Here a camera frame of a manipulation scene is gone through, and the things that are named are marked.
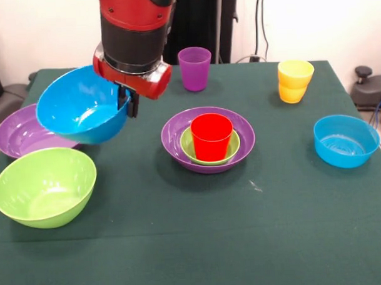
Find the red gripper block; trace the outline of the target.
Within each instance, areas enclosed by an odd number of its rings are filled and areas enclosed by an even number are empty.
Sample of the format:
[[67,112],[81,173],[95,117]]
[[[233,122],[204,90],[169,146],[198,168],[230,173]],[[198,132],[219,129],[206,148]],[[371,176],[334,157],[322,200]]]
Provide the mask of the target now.
[[134,90],[130,92],[128,104],[128,116],[131,118],[136,118],[138,115],[140,96],[158,99],[165,92],[172,76],[172,67],[164,61],[160,61],[152,72],[144,74],[123,73],[106,62],[101,43],[97,45],[93,55],[94,72],[107,81],[119,84],[117,89],[118,109],[121,109],[126,101],[125,86]]

